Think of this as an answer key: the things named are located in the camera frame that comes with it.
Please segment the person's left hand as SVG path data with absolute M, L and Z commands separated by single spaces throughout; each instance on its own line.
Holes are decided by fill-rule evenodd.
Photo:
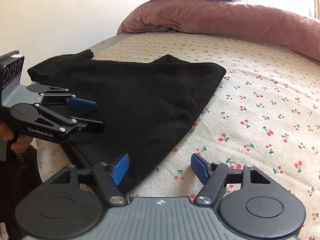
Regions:
M 18 154 L 25 152 L 33 141 L 33 137 L 28 135 L 19 135 L 17 139 L 14 139 L 14 132 L 9 125 L 3 121 L 1 121 L 0 133 L 1 137 L 12 142 L 11 149 Z

